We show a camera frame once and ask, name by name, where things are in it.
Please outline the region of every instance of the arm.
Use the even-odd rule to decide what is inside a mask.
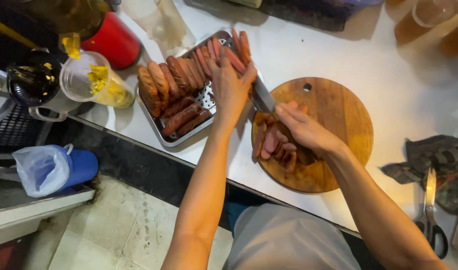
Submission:
[[[448,269],[412,220],[385,194],[339,138],[286,104],[277,108],[292,136],[331,168],[362,239],[387,269]]]
[[[224,51],[221,49],[221,67],[212,59],[209,62],[218,110],[212,131],[179,207],[174,235],[161,269],[208,267],[212,241],[224,203],[229,137],[244,108],[250,84],[257,74],[254,65],[249,64],[244,76],[238,79]]]

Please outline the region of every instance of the black basket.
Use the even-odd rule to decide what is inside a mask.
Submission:
[[[27,107],[14,106],[0,122],[0,154],[35,146],[43,125],[44,121],[34,119]]]

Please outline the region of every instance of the person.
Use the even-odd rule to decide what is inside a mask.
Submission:
[[[220,220],[229,137],[257,71],[238,78],[222,47],[220,66],[210,60],[218,112],[179,208],[164,270],[206,269]],[[334,173],[362,239],[387,269],[448,269],[412,220],[376,184],[349,148],[308,115],[286,104],[276,114],[301,145]],[[251,206],[237,219],[224,269],[360,269],[342,234],[308,213],[281,205]]]

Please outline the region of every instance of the metal tray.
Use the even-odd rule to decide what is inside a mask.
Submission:
[[[187,58],[187,56],[191,52],[195,51],[197,48],[200,48],[202,46],[206,46],[206,44],[208,43],[208,40],[212,39],[214,37],[219,39],[219,41],[221,42],[222,45],[232,47],[231,31],[230,31],[229,28],[224,27],[224,28],[221,28],[221,29],[213,32],[213,33],[205,35],[203,38],[201,38],[200,40],[198,40],[196,42],[196,45],[192,49],[184,50],[184,51],[178,53],[177,55],[175,55],[174,57],[181,56],[183,58]],[[201,104],[202,108],[209,109],[209,111],[212,113],[212,116],[208,120],[206,120],[204,123],[196,126],[195,129],[191,130],[190,132],[188,132],[187,134],[185,134],[182,137],[179,137],[176,134],[176,132],[174,132],[171,136],[163,135],[162,134],[162,129],[164,128],[165,119],[159,119],[157,117],[153,117],[149,113],[148,109],[146,108],[146,106],[142,102],[141,97],[139,95],[139,84],[136,85],[135,92],[136,92],[136,100],[137,100],[137,102],[141,106],[141,109],[144,112],[144,115],[148,119],[149,123],[151,123],[151,126],[153,127],[154,131],[156,132],[156,135],[157,135],[159,141],[164,146],[167,146],[167,147],[177,146],[177,145],[181,144],[182,142],[184,142],[185,140],[187,140],[188,138],[190,138],[191,136],[193,136],[194,134],[196,134],[199,131],[203,130],[208,125],[212,124],[212,122],[214,121],[214,114],[216,113],[216,107],[215,107],[214,101],[211,101],[211,99],[214,96],[213,93],[212,93],[212,89],[211,89],[211,83],[209,83],[209,85],[204,85],[204,87],[202,89],[196,90],[196,93],[198,93],[198,96],[195,98],[195,101],[197,103]]]

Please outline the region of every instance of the red container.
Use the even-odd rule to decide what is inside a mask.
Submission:
[[[141,44],[116,13],[106,12],[99,31],[90,39],[81,42],[81,48],[102,54],[112,69],[124,69],[136,62]]]

